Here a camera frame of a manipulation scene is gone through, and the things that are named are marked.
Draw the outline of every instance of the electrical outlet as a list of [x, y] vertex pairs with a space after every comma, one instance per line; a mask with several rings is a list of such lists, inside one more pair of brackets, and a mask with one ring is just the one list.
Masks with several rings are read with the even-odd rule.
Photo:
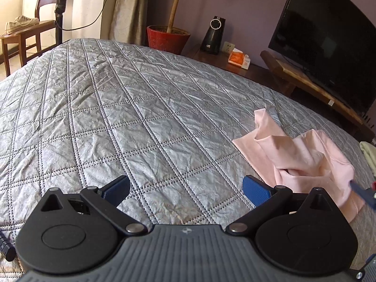
[[227, 41], [223, 43], [222, 52], [226, 54], [230, 54], [234, 49], [235, 49], [234, 44], [227, 42]]

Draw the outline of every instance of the pink towel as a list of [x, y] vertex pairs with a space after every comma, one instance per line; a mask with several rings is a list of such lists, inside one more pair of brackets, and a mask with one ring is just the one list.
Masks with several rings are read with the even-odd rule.
[[352, 192], [354, 167], [321, 130], [310, 130], [292, 139], [265, 109], [255, 110], [256, 129], [232, 142], [266, 184], [309, 193], [323, 187], [350, 222], [364, 202]]

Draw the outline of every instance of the plant pot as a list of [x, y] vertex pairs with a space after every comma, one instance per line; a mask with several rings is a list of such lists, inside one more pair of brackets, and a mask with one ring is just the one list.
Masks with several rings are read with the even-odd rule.
[[172, 28], [172, 33], [166, 33], [166, 31], [166, 26], [148, 26], [149, 47], [180, 55], [191, 34], [175, 27]]

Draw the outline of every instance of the black tv screen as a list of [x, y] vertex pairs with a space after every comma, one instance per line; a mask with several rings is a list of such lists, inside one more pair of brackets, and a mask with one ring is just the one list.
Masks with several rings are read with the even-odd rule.
[[376, 28], [350, 0], [287, 0], [269, 48], [360, 114], [376, 96]]

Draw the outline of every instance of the orange tissue box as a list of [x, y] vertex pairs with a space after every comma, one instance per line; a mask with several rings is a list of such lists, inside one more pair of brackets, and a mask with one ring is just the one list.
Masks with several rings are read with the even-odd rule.
[[229, 56], [229, 63], [248, 70], [251, 60], [249, 56], [238, 49], [234, 49]]

